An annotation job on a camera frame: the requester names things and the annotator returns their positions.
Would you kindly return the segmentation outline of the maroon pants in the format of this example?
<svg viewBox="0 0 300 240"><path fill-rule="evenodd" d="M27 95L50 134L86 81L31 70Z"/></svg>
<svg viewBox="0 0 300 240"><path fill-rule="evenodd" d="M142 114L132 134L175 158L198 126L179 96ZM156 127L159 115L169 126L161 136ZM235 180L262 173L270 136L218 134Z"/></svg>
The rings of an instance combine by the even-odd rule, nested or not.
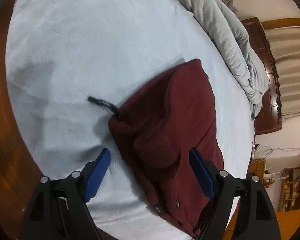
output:
<svg viewBox="0 0 300 240"><path fill-rule="evenodd" d="M147 82L110 118L109 130L157 214L197 236L209 200L189 164L190 149L223 168L215 96L201 61L182 63Z"/></svg>

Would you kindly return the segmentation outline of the wooden desk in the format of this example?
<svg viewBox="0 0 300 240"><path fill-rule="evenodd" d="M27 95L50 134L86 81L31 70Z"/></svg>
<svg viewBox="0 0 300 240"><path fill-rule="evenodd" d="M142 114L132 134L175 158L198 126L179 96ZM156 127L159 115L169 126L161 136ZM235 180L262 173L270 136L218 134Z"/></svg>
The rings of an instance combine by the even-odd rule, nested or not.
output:
<svg viewBox="0 0 300 240"><path fill-rule="evenodd" d="M251 185L240 197L224 239L300 239L300 209L274 210L266 192L265 171L264 160L249 165L247 179Z"/></svg>

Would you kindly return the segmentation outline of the wooden shelf with items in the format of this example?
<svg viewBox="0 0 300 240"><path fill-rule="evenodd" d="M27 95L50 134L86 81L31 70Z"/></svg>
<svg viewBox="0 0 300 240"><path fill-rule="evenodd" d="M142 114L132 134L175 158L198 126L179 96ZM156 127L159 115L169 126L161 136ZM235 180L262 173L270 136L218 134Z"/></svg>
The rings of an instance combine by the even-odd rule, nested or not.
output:
<svg viewBox="0 0 300 240"><path fill-rule="evenodd" d="M285 168L277 212L300 209L300 166Z"/></svg>

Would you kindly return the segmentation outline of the light blue bed sheet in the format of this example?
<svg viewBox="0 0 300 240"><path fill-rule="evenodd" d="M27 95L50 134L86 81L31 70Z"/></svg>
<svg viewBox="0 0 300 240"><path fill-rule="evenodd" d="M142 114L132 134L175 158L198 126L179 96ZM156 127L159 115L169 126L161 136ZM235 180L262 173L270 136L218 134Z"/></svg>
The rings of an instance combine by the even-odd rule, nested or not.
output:
<svg viewBox="0 0 300 240"><path fill-rule="evenodd" d="M225 169L243 178L254 137L249 101L178 0L16 1L6 73L21 136L51 179L110 150L110 167L88 209L96 226L118 239L189 236L150 207L110 135L110 114L87 98L120 105L160 72L192 59L201 60L216 98Z"/></svg>

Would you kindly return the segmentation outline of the beige curtain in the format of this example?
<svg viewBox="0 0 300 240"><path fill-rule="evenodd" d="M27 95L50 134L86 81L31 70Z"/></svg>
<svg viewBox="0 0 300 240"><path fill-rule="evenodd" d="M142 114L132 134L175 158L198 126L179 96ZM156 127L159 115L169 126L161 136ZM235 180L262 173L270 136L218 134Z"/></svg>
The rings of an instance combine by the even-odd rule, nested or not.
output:
<svg viewBox="0 0 300 240"><path fill-rule="evenodd" d="M300 116L300 27L265 31L279 77L283 119Z"/></svg>

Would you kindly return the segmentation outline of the grey comforter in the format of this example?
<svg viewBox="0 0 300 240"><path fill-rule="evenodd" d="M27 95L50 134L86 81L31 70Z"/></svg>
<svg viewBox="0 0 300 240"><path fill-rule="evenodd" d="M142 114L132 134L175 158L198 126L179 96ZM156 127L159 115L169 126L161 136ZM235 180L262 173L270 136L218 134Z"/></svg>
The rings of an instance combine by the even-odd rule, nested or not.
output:
<svg viewBox="0 0 300 240"><path fill-rule="evenodd" d="M254 120L269 86L264 64L250 45L246 28L220 0L178 0L204 29L244 90Z"/></svg>

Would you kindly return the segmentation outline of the wooden bed frame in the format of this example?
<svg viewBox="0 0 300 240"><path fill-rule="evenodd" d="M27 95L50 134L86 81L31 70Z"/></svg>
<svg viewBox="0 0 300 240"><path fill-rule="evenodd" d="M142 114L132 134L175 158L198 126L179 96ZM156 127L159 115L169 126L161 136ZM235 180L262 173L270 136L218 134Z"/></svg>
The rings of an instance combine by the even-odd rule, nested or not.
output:
<svg viewBox="0 0 300 240"><path fill-rule="evenodd" d="M6 41L15 0L0 8L0 226L19 239L25 211L42 173L17 126L6 81Z"/></svg>

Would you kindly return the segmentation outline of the black drawstring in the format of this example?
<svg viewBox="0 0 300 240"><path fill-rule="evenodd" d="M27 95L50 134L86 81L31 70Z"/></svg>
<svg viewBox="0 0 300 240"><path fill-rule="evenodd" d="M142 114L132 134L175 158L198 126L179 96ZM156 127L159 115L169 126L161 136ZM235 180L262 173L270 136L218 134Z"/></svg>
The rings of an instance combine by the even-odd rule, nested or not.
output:
<svg viewBox="0 0 300 240"><path fill-rule="evenodd" d="M115 104L106 101L104 99L98 99L93 96L88 96L87 100L93 104L97 105L98 107L106 110L109 112L109 119L116 119L119 121L126 121L127 120L127 115L125 111L121 110L119 107L117 107Z"/></svg>

